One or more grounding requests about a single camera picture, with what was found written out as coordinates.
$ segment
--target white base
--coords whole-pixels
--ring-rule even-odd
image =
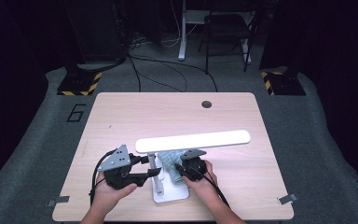
[[[158,158],[156,158],[156,166],[162,167],[162,163]],[[155,203],[166,203],[188,198],[189,191],[187,185],[185,183],[174,185],[171,181],[170,174],[168,174],[168,172],[166,172],[163,167],[161,168],[161,172],[159,172],[158,179],[162,182],[162,186],[164,187],[164,194],[157,194],[155,180],[152,178],[153,199]]]

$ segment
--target white bar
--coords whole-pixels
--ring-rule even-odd
[[[138,153],[172,151],[191,148],[224,147],[247,144],[251,141],[250,134],[245,130],[198,133],[169,137],[143,138],[135,143]]]

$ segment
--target wooden table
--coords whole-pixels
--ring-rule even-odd
[[[210,108],[201,103],[209,101]],[[292,205],[277,198],[287,195],[255,97],[243,92],[100,93],[89,115],[74,160],[62,187],[68,203],[57,203],[56,221],[79,221],[90,207],[91,177],[98,160],[126,144],[135,151],[141,138],[213,133],[244,129],[247,145],[206,148],[202,156],[213,164],[219,188],[231,208],[244,220],[285,220]],[[149,164],[137,164],[132,174],[144,173]],[[121,200],[106,221],[202,221],[212,215],[190,191],[189,198],[155,203],[151,179]]]

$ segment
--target dark background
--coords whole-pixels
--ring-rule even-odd
[[[65,44],[65,55],[76,63],[93,59],[109,61],[125,55],[123,45],[134,31],[158,44],[159,31],[174,24],[172,14],[167,13],[171,11],[168,1],[132,0],[125,6],[128,14],[121,15],[128,22],[125,27],[129,31],[121,34],[122,30],[117,29],[120,24],[111,13],[114,1],[93,1],[100,7],[98,11],[87,11],[86,1],[80,5],[75,2],[80,4],[70,0],[0,0],[0,169],[44,99],[48,87],[46,72],[64,66],[57,36]],[[313,22],[312,15],[321,12],[321,2],[280,1],[260,68],[290,65],[307,27]],[[181,1],[173,4],[180,16]],[[316,85],[329,131],[345,159],[358,172],[358,1],[331,0],[322,8],[323,25],[304,56],[301,72]],[[85,12],[76,15],[78,10]],[[135,20],[142,18],[135,12],[141,12],[142,17],[151,21]],[[76,19],[82,16],[89,20]],[[53,35],[49,24],[61,32]],[[111,42],[87,36],[89,30],[85,27],[93,28],[93,34],[102,33],[95,35],[100,38],[110,36]],[[101,45],[85,47],[92,43]]]

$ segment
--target human hand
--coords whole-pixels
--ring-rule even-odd
[[[98,173],[97,183],[99,184],[95,188],[94,200],[82,223],[102,223],[118,201],[133,193],[137,188],[136,184],[130,184],[123,189],[113,189],[106,184],[103,173]]]
[[[209,161],[205,161],[207,173],[205,174],[217,186],[217,176],[213,173],[213,166]],[[197,196],[205,203],[208,204],[212,200],[220,200],[216,189],[205,178],[199,181],[191,181],[186,176],[182,176],[187,186],[194,190]]]

